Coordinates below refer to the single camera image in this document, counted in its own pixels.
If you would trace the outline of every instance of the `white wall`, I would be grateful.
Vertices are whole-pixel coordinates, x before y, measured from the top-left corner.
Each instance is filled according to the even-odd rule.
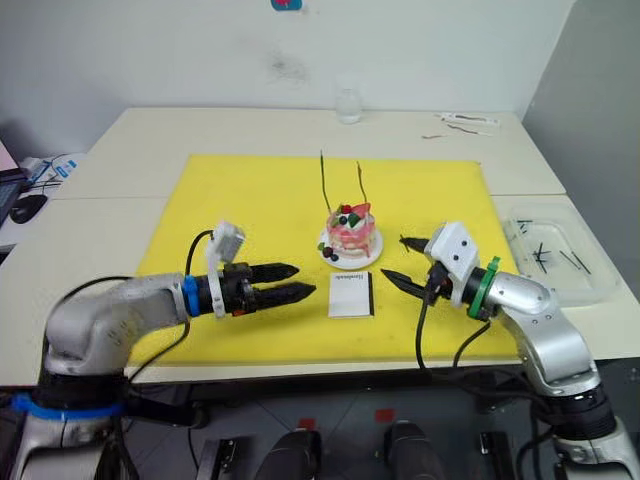
[[[579,0],[524,125],[640,299],[638,46],[638,0]]]
[[[523,115],[573,0],[0,0],[0,136],[16,156],[87,150],[132,105]]]

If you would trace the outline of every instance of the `black cable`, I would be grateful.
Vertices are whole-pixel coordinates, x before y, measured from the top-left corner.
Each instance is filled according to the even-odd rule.
[[[153,362],[155,362],[162,355],[164,355],[165,353],[167,353],[170,350],[173,350],[175,347],[177,347],[182,342],[184,342],[184,340],[187,338],[187,336],[189,336],[189,331],[190,330],[191,330],[191,323],[189,322],[189,320],[187,320],[184,323],[184,330],[182,331],[182,335],[180,336],[180,338],[178,338],[178,340],[176,340],[175,342],[172,342],[171,344],[167,345],[165,348],[160,350],[158,353],[152,355],[142,365],[140,365],[140,367],[138,367],[138,369],[135,372],[133,372],[133,375],[131,375],[129,377],[129,383],[133,383],[133,380],[138,375],[140,375],[145,368],[147,368],[149,365],[151,365]]]
[[[458,388],[461,388],[462,390],[466,391],[467,393],[470,393],[472,395],[476,395],[479,397],[484,397],[484,398],[495,398],[495,399],[508,399],[508,398],[522,398],[522,399],[526,399],[526,400],[530,400],[531,402],[536,403],[542,411],[546,411],[547,410],[547,404],[539,397],[537,396],[531,388],[531,385],[529,383],[527,383],[524,379],[522,378],[518,378],[516,377],[514,374],[512,374],[511,372],[505,371],[505,370],[501,370],[501,369],[494,369],[494,368],[484,368],[482,369],[482,371],[484,372],[500,372],[500,373],[505,373],[508,376],[510,376],[511,378],[518,378],[518,380],[523,383],[523,385],[525,386],[526,390],[525,391],[495,391],[495,390],[486,390],[480,387],[476,387],[474,385],[469,385],[467,383],[464,383],[461,379],[463,379],[464,377],[468,376],[467,374],[462,374],[462,375],[442,375],[442,374],[438,374],[433,372],[430,368],[427,368],[427,366],[424,363],[424,359],[422,357],[422,332],[424,330],[424,324],[425,324],[425,319],[426,319],[426,314],[427,314],[427,308],[428,305],[430,303],[431,297],[430,297],[430,290],[429,290],[429,285],[427,283],[427,285],[425,286],[425,290],[424,290],[424,296],[422,299],[422,308],[420,310],[420,316],[418,317],[418,326],[416,328],[416,339],[415,339],[415,350],[416,350],[416,360],[418,361],[418,366],[420,367],[420,370],[424,371],[425,373],[428,373],[432,378],[435,378],[439,381],[442,381],[444,383],[449,383],[452,384]],[[471,343],[475,338],[477,338],[477,336],[479,336],[481,333],[476,332],[476,336],[474,336],[474,338],[472,338],[471,340],[467,339],[467,341],[465,343],[467,343],[467,345],[469,343]]]
[[[486,322],[482,327],[480,327],[478,330],[476,330],[475,333],[473,333],[469,338],[467,338],[464,342],[462,342],[462,345],[460,345],[460,348],[458,348],[458,351],[456,352],[455,356],[453,357],[453,368],[457,368],[458,367],[458,363],[460,362],[460,357],[462,357],[462,353],[464,352],[464,350],[476,338],[478,338],[484,332],[489,330],[489,328],[491,328],[491,322],[490,321]]]
[[[529,409],[529,417],[531,419],[531,438],[536,438],[540,435],[540,431],[538,429],[538,419],[536,418],[536,411],[533,403]],[[533,463],[533,476],[536,480],[542,479],[542,472],[540,469],[540,444],[536,443],[531,448],[531,461]]]
[[[117,281],[117,280],[131,280],[133,277],[131,276],[127,276],[127,275],[111,275],[108,277],[98,277],[98,278],[94,278],[93,280],[89,280],[88,282],[83,283],[82,285],[74,288],[73,290],[71,290],[70,292],[68,292],[64,297],[62,297],[58,303],[55,305],[54,310],[59,307],[61,304],[63,304],[64,302],[66,302],[67,300],[69,300],[71,297],[73,297],[74,295],[76,295],[78,292],[84,290],[85,288],[89,288],[92,287],[93,285],[97,284],[97,283],[103,283],[103,282],[113,282],[113,281]]]
[[[189,247],[189,253],[187,254],[187,263],[186,263],[185,268],[184,268],[184,274],[185,275],[189,275],[190,272],[191,272],[191,259],[193,258],[193,253],[195,252],[196,247],[198,246],[198,242],[202,238],[204,238],[206,236],[211,236],[211,235],[213,235],[213,230],[205,230],[204,232],[200,232],[198,235],[196,235],[196,237],[191,242],[191,247]],[[190,320],[187,320],[185,322],[185,324],[184,324],[184,330],[182,331],[182,335],[180,336],[180,338],[178,338],[175,342],[167,345],[165,348],[163,348],[158,353],[156,353],[153,356],[151,356],[142,365],[140,365],[140,367],[138,367],[138,369],[135,372],[133,372],[133,375],[131,375],[129,377],[129,383],[133,383],[133,380],[138,375],[140,375],[145,368],[147,368],[149,365],[151,365],[153,362],[155,362],[158,358],[160,358],[165,353],[169,352],[170,350],[173,350],[178,345],[180,345],[182,342],[184,342],[186,340],[186,338],[189,336],[189,332],[190,331],[191,331],[191,322],[190,322]]]
[[[424,322],[427,317],[427,307],[429,306],[429,300],[431,295],[429,293],[429,285],[424,287],[424,295],[422,297],[422,308],[420,309],[420,316],[418,317],[418,326],[416,327],[416,360],[420,370],[427,371],[427,366],[424,364],[422,358],[422,330],[424,330]]]
[[[196,452],[193,448],[193,438],[191,437],[191,428],[187,428],[187,441],[189,442],[189,452],[191,453],[191,459],[193,460],[193,465],[196,467],[196,472],[200,468],[200,464],[198,464],[198,459],[196,458]]]
[[[196,238],[194,238],[193,241],[191,242],[191,247],[189,247],[189,253],[187,254],[187,264],[184,267],[185,275],[191,274],[191,259],[193,258],[193,253],[196,251],[198,242],[202,238],[206,237],[207,235],[213,238],[213,230],[205,230],[204,232],[200,232],[198,235],[196,235]]]
[[[124,443],[124,434],[122,433],[122,423],[121,417],[112,417],[113,421],[113,438],[116,443],[116,447],[118,447],[118,453],[120,454],[120,460],[124,465],[124,468],[127,470],[127,474],[131,480],[140,480],[140,474],[136,469],[133,460],[131,459],[131,455],[129,455],[129,450],[127,450],[127,446]]]
[[[516,474],[518,476],[518,480],[524,480],[523,465],[524,465],[524,458],[527,455],[527,452],[532,448],[537,447],[542,442],[549,440],[553,435],[552,430],[553,430],[552,428],[549,428],[549,430],[544,432],[542,435],[538,435],[535,438],[532,438],[527,443],[525,443],[522,447],[520,447],[520,450],[518,450],[518,455],[516,456]]]

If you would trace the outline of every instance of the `green ring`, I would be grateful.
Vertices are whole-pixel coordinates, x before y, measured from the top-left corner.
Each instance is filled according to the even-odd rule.
[[[480,281],[480,286],[478,287],[476,296],[473,297],[473,302],[471,302],[471,306],[469,307],[468,313],[471,318],[478,318],[478,314],[480,313],[480,307],[482,306],[484,297],[487,294],[487,289],[489,288],[489,285],[491,285],[491,281],[493,280],[493,277],[495,277],[496,272],[498,271],[499,263],[500,263],[500,257],[493,257],[493,260],[491,260],[491,263],[487,265],[487,271],[484,272],[484,276]]]

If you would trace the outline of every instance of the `small white box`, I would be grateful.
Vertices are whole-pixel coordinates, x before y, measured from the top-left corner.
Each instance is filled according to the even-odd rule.
[[[331,274],[329,317],[367,317],[373,313],[371,272]]]

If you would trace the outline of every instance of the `blue ring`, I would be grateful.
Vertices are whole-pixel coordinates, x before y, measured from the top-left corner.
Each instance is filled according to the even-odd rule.
[[[197,317],[200,315],[200,302],[198,301],[198,284],[192,275],[184,277],[182,282],[182,294],[187,297],[187,310],[189,315]]]
[[[58,420],[65,422],[67,420],[87,420],[90,418],[112,417],[121,415],[124,406],[121,403],[114,403],[104,408],[92,408],[89,410],[56,410],[54,408],[45,408],[36,405],[29,395],[21,393],[14,395],[11,406],[18,412],[28,412],[34,417],[43,418],[45,420]]]

